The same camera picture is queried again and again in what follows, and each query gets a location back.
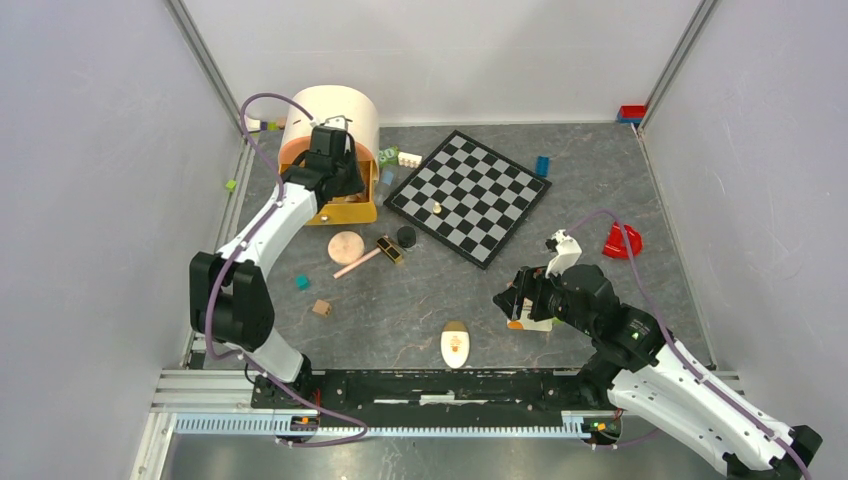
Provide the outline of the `yellow drawer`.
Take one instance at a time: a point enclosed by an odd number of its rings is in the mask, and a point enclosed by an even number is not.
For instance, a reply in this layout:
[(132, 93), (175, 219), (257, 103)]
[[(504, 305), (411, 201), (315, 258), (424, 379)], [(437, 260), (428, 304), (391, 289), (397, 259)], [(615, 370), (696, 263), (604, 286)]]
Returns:
[(374, 160), (359, 161), (358, 166), (365, 182), (363, 193), (354, 199), (339, 197), (325, 205), (311, 220), (309, 226), (370, 224), (378, 218), (375, 202), (379, 169)]

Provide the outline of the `white orange sachet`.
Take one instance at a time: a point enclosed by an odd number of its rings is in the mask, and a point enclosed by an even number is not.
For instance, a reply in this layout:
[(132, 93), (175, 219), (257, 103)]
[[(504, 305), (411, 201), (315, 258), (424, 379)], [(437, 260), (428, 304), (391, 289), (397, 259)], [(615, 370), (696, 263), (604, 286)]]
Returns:
[(553, 321), (551, 319), (539, 321), (531, 319), (529, 314), (531, 313), (532, 307), (533, 302), (529, 299), (525, 299), (522, 304), (520, 316), (517, 319), (508, 320), (507, 328), (511, 330), (550, 332), (553, 329)]

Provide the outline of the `round pink compact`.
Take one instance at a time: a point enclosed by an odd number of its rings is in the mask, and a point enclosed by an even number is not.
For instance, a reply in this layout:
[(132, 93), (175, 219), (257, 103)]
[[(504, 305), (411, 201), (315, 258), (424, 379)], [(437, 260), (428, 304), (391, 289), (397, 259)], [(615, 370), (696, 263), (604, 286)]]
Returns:
[(332, 261), (346, 266), (364, 255), (365, 242), (356, 232), (341, 231), (330, 239), (327, 252)]

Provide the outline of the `pink lip pencil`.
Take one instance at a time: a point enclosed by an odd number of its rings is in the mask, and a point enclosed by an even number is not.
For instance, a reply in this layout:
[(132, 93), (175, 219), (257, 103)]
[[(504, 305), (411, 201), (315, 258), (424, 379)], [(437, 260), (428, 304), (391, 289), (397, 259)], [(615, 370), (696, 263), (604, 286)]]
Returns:
[(381, 250), (380, 248), (375, 248), (375, 249), (371, 250), (370, 252), (368, 252), (368, 253), (364, 254), (363, 256), (361, 256), (360, 258), (358, 258), (357, 260), (354, 260), (354, 261), (353, 261), (352, 263), (350, 263), (349, 265), (346, 265), (345, 267), (343, 267), (343, 268), (342, 268), (342, 269), (340, 269), (339, 271), (335, 272), (335, 273), (333, 274), (333, 278), (334, 278), (334, 279), (339, 279), (339, 278), (341, 278), (341, 277), (343, 277), (343, 276), (347, 275), (347, 274), (348, 274), (348, 273), (350, 273), (352, 270), (354, 270), (354, 269), (358, 268), (358, 267), (359, 267), (360, 265), (362, 265), (363, 263), (365, 263), (365, 262), (369, 261), (370, 259), (374, 258), (375, 256), (380, 255), (381, 253), (382, 253), (382, 250)]

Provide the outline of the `black round cap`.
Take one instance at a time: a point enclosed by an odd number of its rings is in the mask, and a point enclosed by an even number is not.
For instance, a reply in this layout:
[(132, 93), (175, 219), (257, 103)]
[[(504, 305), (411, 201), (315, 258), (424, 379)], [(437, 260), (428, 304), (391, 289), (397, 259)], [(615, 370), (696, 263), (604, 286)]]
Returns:
[(396, 232), (397, 243), (404, 249), (413, 247), (417, 242), (417, 234), (413, 227), (402, 226)]

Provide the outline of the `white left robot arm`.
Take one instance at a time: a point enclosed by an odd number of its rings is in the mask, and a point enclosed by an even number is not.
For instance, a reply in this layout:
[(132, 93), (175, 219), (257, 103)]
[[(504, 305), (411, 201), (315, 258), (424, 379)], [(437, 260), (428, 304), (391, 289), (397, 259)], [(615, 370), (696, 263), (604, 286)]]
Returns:
[(217, 252), (199, 252), (190, 261), (192, 329), (276, 378), (275, 392), (290, 407), (312, 399), (314, 381), (301, 372), (305, 356), (274, 328), (266, 278), (295, 234), (330, 200), (364, 189), (353, 136), (317, 126), (251, 222)]

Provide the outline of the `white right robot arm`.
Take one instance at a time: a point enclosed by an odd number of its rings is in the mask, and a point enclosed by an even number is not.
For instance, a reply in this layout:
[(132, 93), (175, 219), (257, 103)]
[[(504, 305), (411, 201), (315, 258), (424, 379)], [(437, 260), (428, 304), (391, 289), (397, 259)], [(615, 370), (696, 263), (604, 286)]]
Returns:
[(508, 318), (530, 304), (532, 320), (559, 320), (587, 335), (580, 400), (634, 413), (689, 447), (728, 479), (806, 479), (823, 444), (755, 407), (700, 364), (651, 314), (623, 303), (596, 265), (561, 274), (523, 267), (494, 296)]

